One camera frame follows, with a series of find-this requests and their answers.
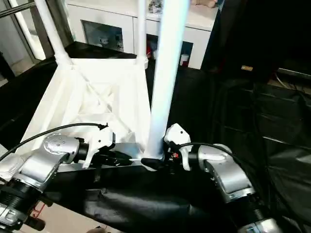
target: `glass cabinet door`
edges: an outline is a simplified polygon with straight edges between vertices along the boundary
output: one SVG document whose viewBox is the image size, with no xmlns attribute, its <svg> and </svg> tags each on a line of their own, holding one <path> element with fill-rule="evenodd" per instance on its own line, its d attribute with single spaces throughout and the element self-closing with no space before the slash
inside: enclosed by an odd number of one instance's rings
<svg viewBox="0 0 311 233">
<path fill-rule="evenodd" d="M 134 53 L 132 17 L 74 5 L 68 13 L 76 41 Z"/>
<path fill-rule="evenodd" d="M 122 28 L 81 20 L 86 43 L 123 52 Z"/>
</svg>

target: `small object on shelf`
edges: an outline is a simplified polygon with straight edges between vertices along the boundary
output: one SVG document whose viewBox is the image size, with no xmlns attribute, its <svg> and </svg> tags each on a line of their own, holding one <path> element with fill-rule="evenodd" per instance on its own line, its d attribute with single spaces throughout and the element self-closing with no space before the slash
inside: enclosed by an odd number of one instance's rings
<svg viewBox="0 0 311 233">
<path fill-rule="evenodd" d="M 157 50 L 155 50 L 155 51 L 153 52 L 153 57 L 154 57 L 155 60 L 156 60 L 156 56 L 157 56 Z"/>
<path fill-rule="evenodd" d="M 147 51 L 146 51 L 146 54 L 147 54 L 147 58 L 152 58 L 152 50 L 151 50 L 151 47 L 149 45 L 149 43 L 147 42 Z"/>
<path fill-rule="evenodd" d="M 186 53 L 184 53 L 184 54 L 182 54 L 181 55 L 181 57 L 180 57 L 180 65 L 181 66 L 183 66 L 183 67 L 187 67 L 188 66 L 188 64 L 189 64 L 189 55 L 188 54 L 186 54 Z"/>
<path fill-rule="evenodd" d="M 117 42 L 117 47 L 118 47 L 118 49 L 123 51 L 123 43 L 122 43 L 122 41 L 118 41 Z"/>
<path fill-rule="evenodd" d="M 108 36 L 103 36 L 103 37 L 100 37 L 99 39 L 99 42 L 102 46 L 106 46 L 109 44 L 109 38 Z"/>
<path fill-rule="evenodd" d="M 191 0 L 192 5 L 205 5 L 209 8 L 214 8 L 218 0 Z"/>
<path fill-rule="evenodd" d="M 163 0 L 151 0 L 149 3 L 149 12 L 152 14 L 162 13 Z"/>
</svg>

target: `shelf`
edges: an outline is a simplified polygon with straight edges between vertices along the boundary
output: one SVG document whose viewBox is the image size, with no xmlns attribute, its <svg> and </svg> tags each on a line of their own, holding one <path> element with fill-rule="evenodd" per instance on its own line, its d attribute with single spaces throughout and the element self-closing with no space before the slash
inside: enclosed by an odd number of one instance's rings
<svg viewBox="0 0 311 233">
<path fill-rule="evenodd" d="M 67 0 L 68 5 L 112 12 L 137 17 L 138 0 Z M 191 5 L 186 27 L 212 31 L 218 8 L 202 5 Z M 161 15 L 147 13 L 148 20 L 160 21 Z"/>
</svg>

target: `floor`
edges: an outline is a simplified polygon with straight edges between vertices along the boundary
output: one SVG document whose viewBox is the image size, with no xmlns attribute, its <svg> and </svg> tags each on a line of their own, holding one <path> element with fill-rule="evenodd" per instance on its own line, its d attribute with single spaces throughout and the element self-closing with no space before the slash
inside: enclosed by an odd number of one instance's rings
<svg viewBox="0 0 311 233">
<path fill-rule="evenodd" d="M 41 209 L 43 203 L 39 203 L 36 209 Z M 46 226 L 42 231 L 36 231 L 33 228 L 23 225 L 17 233 L 86 233 L 98 226 L 106 229 L 110 233 L 121 233 L 109 226 L 94 221 L 88 217 L 77 214 L 60 205 L 53 204 L 51 207 L 44 206 L 38 218 L 44 220 Z"/>
</svg>

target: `white plastic frame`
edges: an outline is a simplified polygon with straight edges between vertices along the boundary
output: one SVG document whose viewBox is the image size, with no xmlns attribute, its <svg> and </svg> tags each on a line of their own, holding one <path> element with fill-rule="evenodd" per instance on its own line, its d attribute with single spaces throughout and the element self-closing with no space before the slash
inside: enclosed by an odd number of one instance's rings
<svg viewBox="0 0 311 233">
<path fill-rule="evenodd" d="M 62 45 L 45 0 L 35 0 L 35 2 L 54 48 L 58 65 L 71 66 L 72 61 Z M 138 5 L 138 28 L 140 33 L 140 43 L 138 46 L 140 48 L 137 62 L 141 62 L 146 60 L 146 0 L 139 0 Z M 162 139 L 166 131 L 171 107 L 189 5 L 189 0 L 167 0 L 164 2 L 155 69 L 150 131 L 147 148 L 144 153 L 144 156 L 147 157 L 162 158 Z"/>
</svg>

